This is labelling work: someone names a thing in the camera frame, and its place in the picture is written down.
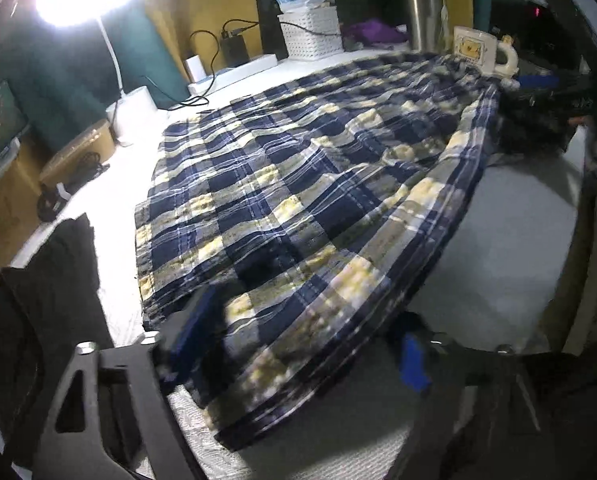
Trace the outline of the black power adapter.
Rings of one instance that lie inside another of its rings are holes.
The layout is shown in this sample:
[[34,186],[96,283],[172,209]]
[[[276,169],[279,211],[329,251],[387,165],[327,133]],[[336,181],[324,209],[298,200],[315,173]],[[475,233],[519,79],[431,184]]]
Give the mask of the black power adapter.
[[222,36],[220,50],[228,67],[239,67],[250,62],[250,55],[241,35]]

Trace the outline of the cardboard box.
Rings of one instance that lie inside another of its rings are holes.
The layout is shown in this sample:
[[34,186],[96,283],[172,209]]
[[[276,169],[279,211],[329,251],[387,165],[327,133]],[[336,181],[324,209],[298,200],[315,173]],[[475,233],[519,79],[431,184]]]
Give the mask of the cardboard box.
[[110,123],[101,119],[52,156],[42,168],[39,182],[45,186],[65,183],[86,155],[96,154],[99,162],[106,162],[115,150]]

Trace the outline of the white plastic basket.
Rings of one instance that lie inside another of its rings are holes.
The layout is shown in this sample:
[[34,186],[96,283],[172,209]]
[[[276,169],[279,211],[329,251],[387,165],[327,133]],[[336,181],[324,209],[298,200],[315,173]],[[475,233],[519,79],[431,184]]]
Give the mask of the white plastic basket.
[[312,62],[344,51],[336,6],[282,13],[277,19],[290,60]]

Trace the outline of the blue plaid pants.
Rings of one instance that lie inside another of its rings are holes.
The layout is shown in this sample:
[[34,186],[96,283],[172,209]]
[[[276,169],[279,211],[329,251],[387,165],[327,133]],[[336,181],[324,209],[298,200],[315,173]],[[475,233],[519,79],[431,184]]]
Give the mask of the blue plaid pants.
[[360,58],[170,125],[135,210],[143,324],[214,299],[184,386],[231,451],[408,304],[487,162],[503,85],[451,55]]

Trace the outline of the stainless steel tumbler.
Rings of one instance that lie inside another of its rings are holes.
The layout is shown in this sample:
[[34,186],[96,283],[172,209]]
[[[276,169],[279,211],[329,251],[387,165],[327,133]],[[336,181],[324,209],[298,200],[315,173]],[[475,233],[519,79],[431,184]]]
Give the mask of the stainless steel tumbler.
[[411,50],[444,53],[448,26],[445,0],[406,0],[406,10]]

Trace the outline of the yellow curtain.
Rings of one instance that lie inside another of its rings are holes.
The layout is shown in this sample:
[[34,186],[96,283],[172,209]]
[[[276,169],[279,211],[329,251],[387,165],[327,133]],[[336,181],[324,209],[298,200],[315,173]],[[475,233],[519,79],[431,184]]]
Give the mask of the yellow curtain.
[[227,65],[225,56],[215,53],[214,40],[207,32],[219,35],[233,18],[258,19],[256,0],[143,0],[155,29],[179,73],[188,79],[184,60],[199,55],[205,67]]

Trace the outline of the white charger plug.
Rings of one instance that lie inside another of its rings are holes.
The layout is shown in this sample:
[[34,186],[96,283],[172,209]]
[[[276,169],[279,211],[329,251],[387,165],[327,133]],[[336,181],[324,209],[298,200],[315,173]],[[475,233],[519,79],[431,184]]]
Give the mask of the white charger plug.
[[190,58],[187,58],[187,60],[184,61],[184,65],[186,65],[190,80],[194,84],[197,84],[207,77],[206,70],[199,55],[190,56]]

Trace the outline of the black garment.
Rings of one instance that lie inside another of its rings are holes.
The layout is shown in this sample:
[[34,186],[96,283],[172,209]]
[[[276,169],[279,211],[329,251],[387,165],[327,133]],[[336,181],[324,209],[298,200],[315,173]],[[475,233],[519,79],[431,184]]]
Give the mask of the black garment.
[[98,296],[98,261],[93,227],[84,214],[59,223],[23,269],[5,268],[3,277],[21,300],[38,335],[46,377],[24,424],[14,414],[32,382],[35,359],[21,322],[0,290],[0,429],[14,437],[13,461],[33,465],[48,409],[75,347],[93,341],[113,346]]

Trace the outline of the purple cloth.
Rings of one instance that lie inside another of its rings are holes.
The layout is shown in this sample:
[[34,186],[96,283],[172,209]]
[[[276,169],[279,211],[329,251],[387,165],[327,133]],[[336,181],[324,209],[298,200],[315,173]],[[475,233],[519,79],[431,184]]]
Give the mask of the purple cloth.
[[387,25],[377,18],[343,25],[341,33],[346,46],[349,47],[391,49],[403,46],[409,41],[407,30],[402,32],[397,27]]

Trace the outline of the white power strip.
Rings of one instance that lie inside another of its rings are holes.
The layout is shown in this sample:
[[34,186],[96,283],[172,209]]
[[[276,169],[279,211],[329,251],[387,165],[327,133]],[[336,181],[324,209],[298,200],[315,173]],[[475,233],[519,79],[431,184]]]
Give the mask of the white power strip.
[[248,77],[271,70],[277,65],[276,55],[263,54],[241,66],[223,68],[214,76],[207,76],[200,82],[192,82],[188,84],[188,90],[190,96],[209,96],[213,92],[232,86]]

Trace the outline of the teal curtain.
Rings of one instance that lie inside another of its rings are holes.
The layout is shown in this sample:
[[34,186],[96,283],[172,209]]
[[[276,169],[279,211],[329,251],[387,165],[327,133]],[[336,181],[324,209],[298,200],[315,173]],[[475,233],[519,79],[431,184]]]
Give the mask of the teal curtain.
[[[126,92],[146,86],[160,108],[189,96],[184,76],[140,2],[108,14],[103,25]],[[56,28],[32,6],[0,11],[0,79],[7,81],[38,141],[53,153],[102,119],[120,95],[98,25]]]

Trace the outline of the cream bear mug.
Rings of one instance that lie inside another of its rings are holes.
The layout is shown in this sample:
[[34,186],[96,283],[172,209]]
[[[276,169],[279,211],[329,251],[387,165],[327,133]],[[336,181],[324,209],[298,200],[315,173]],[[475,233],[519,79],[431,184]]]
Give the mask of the cream bear mug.
[[478,29],[455,26],[453,53],[477,66],[484,75],[512,78],[518,71],[515,48]]

